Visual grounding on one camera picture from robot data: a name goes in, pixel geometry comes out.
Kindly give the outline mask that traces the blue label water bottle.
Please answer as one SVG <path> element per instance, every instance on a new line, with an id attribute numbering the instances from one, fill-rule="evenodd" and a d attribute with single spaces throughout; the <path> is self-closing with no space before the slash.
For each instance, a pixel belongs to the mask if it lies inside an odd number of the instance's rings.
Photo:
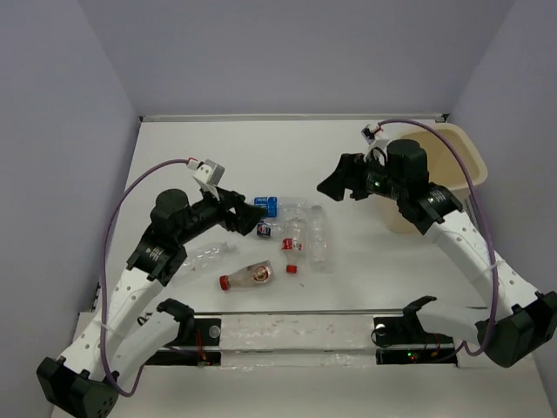
<path id="1" fill-rule="evenodd" d="M 255 196 L 252 203 L 266 209 L 265 216 L 269 219 L 293 216 L 308 208 L 307 199 L 294 196 Z"/>

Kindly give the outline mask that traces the red label cola bottle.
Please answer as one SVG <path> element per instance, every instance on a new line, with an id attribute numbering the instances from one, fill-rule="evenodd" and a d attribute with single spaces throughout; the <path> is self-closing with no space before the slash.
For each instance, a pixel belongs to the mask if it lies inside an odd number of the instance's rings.
<path id="1" fill-rule="evenodd" d="M 281 251 L 285 257 L 285 271 L 297 274 L 305 257 L 307 223 L 300 217 L 288 219 L 285 223 Z"/>

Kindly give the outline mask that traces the red cap clear bottle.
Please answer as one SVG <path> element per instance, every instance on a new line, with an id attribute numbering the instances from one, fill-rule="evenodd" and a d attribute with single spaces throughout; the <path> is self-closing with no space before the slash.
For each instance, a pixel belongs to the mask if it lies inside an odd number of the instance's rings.
<path id="1" fill-rule="evenodd" d="M 234 273 L 221 275 L 218 283 L 220 288 L 226 292 L 236 288 L 261 287 L 266 285 L 272 277 L 272 264 L 269 260 L 265 260 L 242 267 Z"/>

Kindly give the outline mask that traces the clear ribbed plastic bottle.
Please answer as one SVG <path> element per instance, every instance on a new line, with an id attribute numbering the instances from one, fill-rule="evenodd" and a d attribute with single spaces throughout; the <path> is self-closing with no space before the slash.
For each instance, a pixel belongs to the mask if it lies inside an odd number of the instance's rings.
<path id="1" fill-rule="evenodd" d="M 309 263 L 316 273 L 333 271 L 334 247 L 325 209 L 312 205 L 308 210 Z"/>

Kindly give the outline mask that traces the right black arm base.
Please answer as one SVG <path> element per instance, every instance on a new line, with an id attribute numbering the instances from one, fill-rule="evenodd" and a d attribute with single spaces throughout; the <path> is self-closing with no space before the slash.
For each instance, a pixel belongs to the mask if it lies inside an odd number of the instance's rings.
<path id="1" fill-rule="evenodd" d="M 370 338 L 380 366 L 458 364 L 453 338 L 416 330 L 403 317 L 375 317 Z"/>

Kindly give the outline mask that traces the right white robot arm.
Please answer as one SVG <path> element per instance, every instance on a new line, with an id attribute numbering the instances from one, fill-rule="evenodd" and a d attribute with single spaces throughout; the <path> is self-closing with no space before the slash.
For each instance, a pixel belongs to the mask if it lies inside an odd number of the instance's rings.
<path id="1" fill-rule="evenodd" d="M 378 195 L 395 201 L 403 218 L 443 251 L 487 305 L 456 307 L 423 296 L 403 309 L 400 330 L 408 340 L 444 334 L 511 367 L 552 339 L 556 294 L 540 292 L 489 250 L 459 200 L 429 179 L 426 151 L 418 142 L 394 140 L 382 160 L 371 152 L 344 153 L 317 189 L 335 201 L 346 191 L 354 200 Z"/>

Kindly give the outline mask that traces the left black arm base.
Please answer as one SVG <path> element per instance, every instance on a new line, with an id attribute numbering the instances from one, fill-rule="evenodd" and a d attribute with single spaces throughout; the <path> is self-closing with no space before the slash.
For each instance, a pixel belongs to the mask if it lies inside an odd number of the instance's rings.
<path id="1" fill-rule="evenodd" d="M 219 348 L 221 319 L 196 317 L 191 329 L 181 326 L 177 338 L 160 348 L 146 366 L 216 367 L 221 365 Z"/>

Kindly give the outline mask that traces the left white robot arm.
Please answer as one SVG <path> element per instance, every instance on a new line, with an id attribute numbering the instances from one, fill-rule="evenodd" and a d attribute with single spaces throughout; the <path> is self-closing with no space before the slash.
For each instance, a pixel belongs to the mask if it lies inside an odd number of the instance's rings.
<path id="1" fill-rule="evenodd" d="M 69 347 L 38 366 L 45 398 L 73 417 L 108 416 L 127 394 L 123 384 L 142 374 L 160 348 L 191 338 L 194 311 L 178 300 L 164 300 L 143 326 L 137 324 L 184 264 L 185 244 L 214 226 L 245 236 L 264 215 L 265 209 L 224 189 L 203 192 L 195 204 L 179 189 L 161 192 L 112 294 L 103 296 L 96 316 Z"/>

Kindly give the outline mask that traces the beige plastic bin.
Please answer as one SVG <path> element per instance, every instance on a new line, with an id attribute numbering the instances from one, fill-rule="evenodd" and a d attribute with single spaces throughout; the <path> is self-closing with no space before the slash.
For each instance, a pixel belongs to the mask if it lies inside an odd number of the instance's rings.
<path id="1" fill-rule="evenodd" d="M 487 179 L 487 166 L 465 131 L 451 123 L 436 123 L 433 129 L 445 137 L 449 145 L 459 154 L 473 185 L 476 187 L 482 185 Z M 431 132 L 415 126 L 387 127 L 384 132 L 392 140 L 405 138 L 417 141 L 426 150 L 430 180 L 447 187 L 460 202 L 468 199 L 469 188 L 456 158 Z M 399 213 L 394 201 L 383 197 L 376 197 L 374 200 L 379 208 L 380 217 L 391 232 L 417 232 L 416 228 Z"/>

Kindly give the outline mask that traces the pepsi label plastic bottle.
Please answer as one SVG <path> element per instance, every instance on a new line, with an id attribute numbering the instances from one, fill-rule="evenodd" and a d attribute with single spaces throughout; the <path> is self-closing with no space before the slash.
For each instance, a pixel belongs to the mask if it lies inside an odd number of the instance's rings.
<path id="1" fill-rule="evenodd" d="M 285 237 L 286 221 L 280 218 L 265 218 L 258 222 L 255 235 L 258 239 L 280 241 Z"/>

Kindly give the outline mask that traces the crushed clear plastic bottle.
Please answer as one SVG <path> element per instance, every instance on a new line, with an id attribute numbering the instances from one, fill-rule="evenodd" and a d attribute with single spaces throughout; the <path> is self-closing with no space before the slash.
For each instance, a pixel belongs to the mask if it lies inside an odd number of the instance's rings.
<path id="1" fill-rule="evenodd" d="M 226 260 L 237 253 L 238 247 L 226 241 L 208 243 L 190 250 L 171 284 L 181 287 L 201 280 L 209 273 L 218 270 Z"/>

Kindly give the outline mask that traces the metal rear table rail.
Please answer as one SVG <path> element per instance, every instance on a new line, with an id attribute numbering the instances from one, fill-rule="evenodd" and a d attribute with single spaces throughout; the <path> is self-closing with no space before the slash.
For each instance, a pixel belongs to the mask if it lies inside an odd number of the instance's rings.
<path id="1" fill-rule="evenodd" d="M 236 122 L 236 121 L 291 121 L 291 120 L 383 120 L 410 118 L 446 122 L 449 113 L 278 113 L 278 114 L 215 114 L 215 115 L 144 115 L 142 123 L 163 122 Z"/>

